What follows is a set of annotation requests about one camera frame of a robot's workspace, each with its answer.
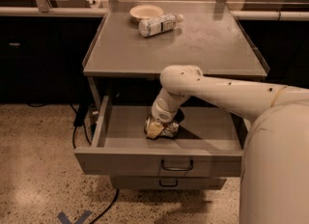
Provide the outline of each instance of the terrazzo floor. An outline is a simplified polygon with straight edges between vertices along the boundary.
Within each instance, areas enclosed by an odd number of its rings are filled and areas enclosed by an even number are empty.
[[[74,156],[74,116],[68,104],[0,104],[0,223],[91,223],[108,207],[109,178],[84,175]],[[75,139],[89,146],[83,127]],[[122,189],[96,223],[238,222],[239,178],[231,178],[221,190]]]

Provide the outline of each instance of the closed drawer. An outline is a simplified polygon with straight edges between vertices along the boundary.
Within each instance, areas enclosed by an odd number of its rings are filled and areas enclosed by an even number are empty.
[[[223,187],[226,180],[212,178],[113,177],[111,181],[116,189],[219,190]]]
[[[85,174],[143,177],[239,177],[242,149],[229,113],[186,107],[176,139],[147,139],[146,106],[110,106],[104,98],[94,141],[76,148]]]

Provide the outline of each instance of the water bottle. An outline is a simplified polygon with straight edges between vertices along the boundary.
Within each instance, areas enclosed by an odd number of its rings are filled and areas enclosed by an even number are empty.
[[[182,21],[182,14],[163,14],[155,18],[142,19],[138,24],[138,29],[142,36],[150,37],[173,30],[177,23]]]

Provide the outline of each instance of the drawer handle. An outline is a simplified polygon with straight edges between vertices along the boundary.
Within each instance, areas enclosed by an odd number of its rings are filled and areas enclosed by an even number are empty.
[[[161,167],[166,171],[190,171],[193,169],[193,160],[190,159],[190,165],[188,167],[181,168],[181,167],[167,167],[165,166],[164,159],[162,159]]]
[[[158,181],[161,187],[177,187],[178,186],[178,180],[175,180],[174,184],[163,184],[161,180]]]

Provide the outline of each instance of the drawer front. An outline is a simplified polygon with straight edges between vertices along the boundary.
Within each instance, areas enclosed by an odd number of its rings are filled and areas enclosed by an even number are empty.
[[[158,189],[158,190],[219,190],[225,179],[214,178],[160,178],[160,177],[112,177],[116,189]]]
[[[77,148],[75,155],[85,174],[158,177],[239,177],[242,151],[211,153],[186,151],[177,155],[104,148]]]

